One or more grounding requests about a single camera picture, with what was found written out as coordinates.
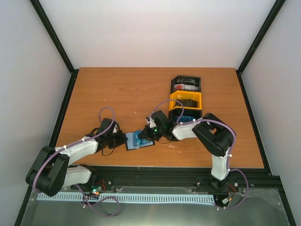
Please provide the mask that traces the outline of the black leather card holder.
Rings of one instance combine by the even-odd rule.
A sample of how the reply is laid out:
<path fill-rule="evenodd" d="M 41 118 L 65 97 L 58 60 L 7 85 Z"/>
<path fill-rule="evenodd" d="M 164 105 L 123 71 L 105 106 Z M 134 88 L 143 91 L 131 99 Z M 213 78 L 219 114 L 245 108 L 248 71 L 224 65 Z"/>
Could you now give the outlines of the black leather card holder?
<path fill-rule="evenodd" d="M 139 138 L 138 135 L 140 133 L 141 133 L 141 130 L 137 130 L 137 131 L 128 132 L 125 134 L 126 138 L 127 138 L 127 141 L 125 143 L 127 151 L 155 145 L 154 141 L 149 141 L 146 139 Z"/>

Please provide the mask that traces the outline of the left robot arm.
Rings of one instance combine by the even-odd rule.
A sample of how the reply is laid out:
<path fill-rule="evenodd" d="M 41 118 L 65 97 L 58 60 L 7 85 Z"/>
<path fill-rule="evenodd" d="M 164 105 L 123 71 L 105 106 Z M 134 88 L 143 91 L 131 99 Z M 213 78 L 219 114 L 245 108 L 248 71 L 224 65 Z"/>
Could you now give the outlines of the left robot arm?
<path fill-rule="evenodd" d="M 82 184 L 86 189 L 94 189 L 98 178 L 87 166 L 71 165 L 85 156 L 95 154 L 105 148 L 115 149 L 127 142 L 125 133 L 118 123 L 105 118 L 100 127 L 94 128 L 82 139 L 61 147 L 43 147 L 38 153 L 25 181 L 36 193 L 50 197 L 62 188 Z"/>

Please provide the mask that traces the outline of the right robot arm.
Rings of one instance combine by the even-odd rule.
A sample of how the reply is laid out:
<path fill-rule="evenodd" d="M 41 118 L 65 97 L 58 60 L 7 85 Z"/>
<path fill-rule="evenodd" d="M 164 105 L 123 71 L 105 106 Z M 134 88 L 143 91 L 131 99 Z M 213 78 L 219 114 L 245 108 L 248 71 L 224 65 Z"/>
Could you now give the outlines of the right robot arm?
<path fill-rule="evenodd" d="M 138 137 L 149 141 L 181 141 L 198 138 L 212 155 L 211 176 L 224 181 L 230 172 L 231 150 L 236 142 L 234 130 L 212 113 L 189 122 L 169 120 L 162 111 L 147 117 L 147 125 Z"/>

